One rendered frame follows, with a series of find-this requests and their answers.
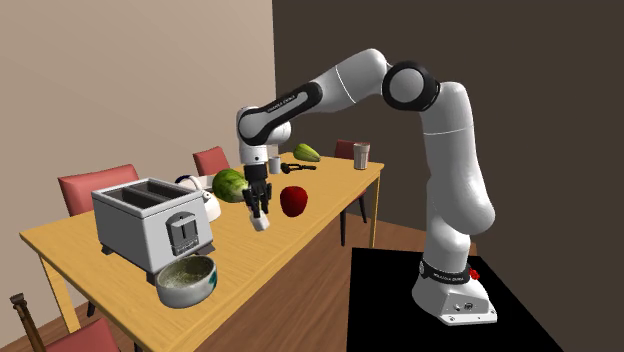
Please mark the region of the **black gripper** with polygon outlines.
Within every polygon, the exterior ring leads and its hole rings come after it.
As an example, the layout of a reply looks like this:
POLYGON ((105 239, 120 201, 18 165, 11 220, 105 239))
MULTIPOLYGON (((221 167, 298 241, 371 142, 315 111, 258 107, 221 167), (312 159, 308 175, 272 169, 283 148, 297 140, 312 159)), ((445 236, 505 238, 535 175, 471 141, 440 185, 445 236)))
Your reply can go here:
POLYGON ((272 197, 272 184, 266 183, 267 167, 265 164, 245 165, 244 176, 250 187, 242 191, 246 206, 250 211, 257 209, 257 200, 253 190, 258 190, 258 199, 261 210, 269 213, 269 201, 272 197))

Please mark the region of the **green striped melon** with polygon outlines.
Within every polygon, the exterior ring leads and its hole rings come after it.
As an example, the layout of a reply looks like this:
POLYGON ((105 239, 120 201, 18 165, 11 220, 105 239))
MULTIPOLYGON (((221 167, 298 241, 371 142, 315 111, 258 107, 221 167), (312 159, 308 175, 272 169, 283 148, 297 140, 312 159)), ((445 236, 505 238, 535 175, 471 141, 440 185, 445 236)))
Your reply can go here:
POLYGON ((228 203, 244 202, 243 191, 249 187, 244 175, 235 169, 223 169, 212 180, 214 195, 228 203))

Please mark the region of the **red apple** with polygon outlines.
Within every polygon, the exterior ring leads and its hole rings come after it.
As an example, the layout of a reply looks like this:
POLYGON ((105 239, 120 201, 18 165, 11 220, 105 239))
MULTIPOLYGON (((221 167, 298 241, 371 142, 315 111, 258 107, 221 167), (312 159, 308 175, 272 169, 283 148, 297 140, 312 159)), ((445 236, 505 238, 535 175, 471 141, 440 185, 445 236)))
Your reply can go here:
POLYGON ((283 213, 288 217, 301 215, 308 202, 306 190, 299 186, 285 187, 280 193, 280 205, 283 213))

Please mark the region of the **white kettle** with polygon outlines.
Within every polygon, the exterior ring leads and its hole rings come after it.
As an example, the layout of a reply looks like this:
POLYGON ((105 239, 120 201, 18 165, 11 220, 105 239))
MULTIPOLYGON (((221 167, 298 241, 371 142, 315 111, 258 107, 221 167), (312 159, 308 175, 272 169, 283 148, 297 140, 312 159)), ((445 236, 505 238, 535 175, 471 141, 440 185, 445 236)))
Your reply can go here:
POLYGON ((202 190, 207 218, 210 222, 221 215, 221 208, 217 197, 212 192, 213 176, 183 175, 175 183, 192 190, 202 190))

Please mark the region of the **wooden dining table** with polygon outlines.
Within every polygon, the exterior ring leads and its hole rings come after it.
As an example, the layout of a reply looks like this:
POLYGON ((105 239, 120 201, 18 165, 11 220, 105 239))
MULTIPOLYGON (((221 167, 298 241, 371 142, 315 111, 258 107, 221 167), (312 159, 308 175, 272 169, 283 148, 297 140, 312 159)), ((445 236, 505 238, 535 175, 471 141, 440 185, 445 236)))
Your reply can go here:
POLYGON ((383 164, 364 170, 324 157, 315 170, 270 176, 274 195, 290 185, 309 196, 302 215, 290 218, 278 198, 269 205, 268 229, 257 232, 241 203, 225 203, 211 224, 217 286, 190 308, 164 306, 145 272, 117 254, 105 255, 91 212, 21 232, 40 257, 69 332, 80 324, 66 286, 72 284, 143 352, 194 352, 239 307, 339 215, 368 186, 377 188, 383 164))

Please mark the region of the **red upholstered chair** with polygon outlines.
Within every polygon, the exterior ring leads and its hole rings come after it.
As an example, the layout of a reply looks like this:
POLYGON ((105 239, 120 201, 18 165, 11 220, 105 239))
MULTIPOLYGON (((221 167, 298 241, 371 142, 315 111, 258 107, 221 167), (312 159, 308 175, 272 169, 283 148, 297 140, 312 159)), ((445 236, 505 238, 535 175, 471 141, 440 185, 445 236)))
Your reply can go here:
POLYGON ((132 164, 97 172, 58 178, 59 186, 70 216, 93 210, 91 192, 138 180, 132 164))
POLYGON ((213 175, 230 167, 220 146, 194 153, 193 159, 199 176, 213 175))
MULTIPOLYGON (((355 145, 354 141, 338 139, 336 142, 336 146, 335 146, 334 156, 336 158, 353 160, 354 159, 354 145, 355 145)), ((359 195, 359 197, 356 199, 356 201, 359 204, 360 214, 364 223, 367 222, 366 206, 365 206, 365 200, 364 200, 365 194, 366 194, 366 191, 363 191, 359 195)), ((341 245, 344 246, 346 243, 346 210, 345 209, 343 209, 340 212, 339 219, 340 219, 340 242, 341 242, 341 245)))

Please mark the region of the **green pepper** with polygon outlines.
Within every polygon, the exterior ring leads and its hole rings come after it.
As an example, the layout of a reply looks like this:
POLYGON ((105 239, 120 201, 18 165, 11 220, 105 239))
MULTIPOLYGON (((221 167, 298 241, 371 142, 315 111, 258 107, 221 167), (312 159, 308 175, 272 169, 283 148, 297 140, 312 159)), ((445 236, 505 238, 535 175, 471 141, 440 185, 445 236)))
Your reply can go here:
POLYGON ((295 159, 300 161, 319 162, 321 159, 320 154, 305 143, 298 144, 292 154, 295 159))

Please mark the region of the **grey metal bowl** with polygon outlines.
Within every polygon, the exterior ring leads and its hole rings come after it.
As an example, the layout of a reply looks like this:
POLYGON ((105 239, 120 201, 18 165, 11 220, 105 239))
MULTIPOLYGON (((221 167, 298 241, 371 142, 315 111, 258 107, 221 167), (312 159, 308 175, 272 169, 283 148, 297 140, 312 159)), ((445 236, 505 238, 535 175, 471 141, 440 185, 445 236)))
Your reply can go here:
POLYGON ((193 306, 207 298, 217 285, 217 267, 208 256, 193 255, 179 259, 155 278, 160 301, 169 308, 193 306))

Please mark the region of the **beige tall cup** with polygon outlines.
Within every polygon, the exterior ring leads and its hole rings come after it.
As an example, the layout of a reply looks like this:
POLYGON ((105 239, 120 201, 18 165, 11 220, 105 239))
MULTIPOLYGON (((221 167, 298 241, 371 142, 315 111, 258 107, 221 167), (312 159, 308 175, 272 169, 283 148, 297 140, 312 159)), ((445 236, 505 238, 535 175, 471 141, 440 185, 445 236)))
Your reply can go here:
POLYGON ((369 143, 354 143, 353 144, 354 168, 357 170, 365 170, 368 167, 369 154, 370 154, 369 143))

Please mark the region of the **silver two-slot toaster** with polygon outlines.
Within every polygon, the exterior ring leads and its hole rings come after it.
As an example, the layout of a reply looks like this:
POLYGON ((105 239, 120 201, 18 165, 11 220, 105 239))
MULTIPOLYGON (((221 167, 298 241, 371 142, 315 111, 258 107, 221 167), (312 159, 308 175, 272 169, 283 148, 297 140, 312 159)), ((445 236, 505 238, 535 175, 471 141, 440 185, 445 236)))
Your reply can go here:
POLYGON ((170 263, 214 250, 199 190, 146 178, 95 190, 91 196, 102 252, 141 268, 151 284, 170 263))

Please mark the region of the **black robot stand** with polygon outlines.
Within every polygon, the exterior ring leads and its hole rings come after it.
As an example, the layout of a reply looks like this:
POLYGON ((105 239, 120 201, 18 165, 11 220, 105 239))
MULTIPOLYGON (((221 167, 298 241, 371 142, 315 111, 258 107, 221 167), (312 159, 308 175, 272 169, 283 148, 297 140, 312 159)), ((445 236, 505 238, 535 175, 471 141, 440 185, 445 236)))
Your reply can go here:
POLYGON ((412 298, 420 252, 354 248, 346 352, 564 352, 479 256, 498 320, 447 326, 412 298))

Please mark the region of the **red chair with wooden post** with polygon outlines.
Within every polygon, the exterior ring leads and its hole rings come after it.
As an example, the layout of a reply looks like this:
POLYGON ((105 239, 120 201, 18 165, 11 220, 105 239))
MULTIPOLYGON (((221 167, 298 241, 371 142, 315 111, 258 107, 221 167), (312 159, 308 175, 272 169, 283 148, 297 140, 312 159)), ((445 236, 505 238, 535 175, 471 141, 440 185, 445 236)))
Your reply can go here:
POLYGON ((10 297, 34 352, 121 352, 104 319, 45 345, 22 293, 10 297))

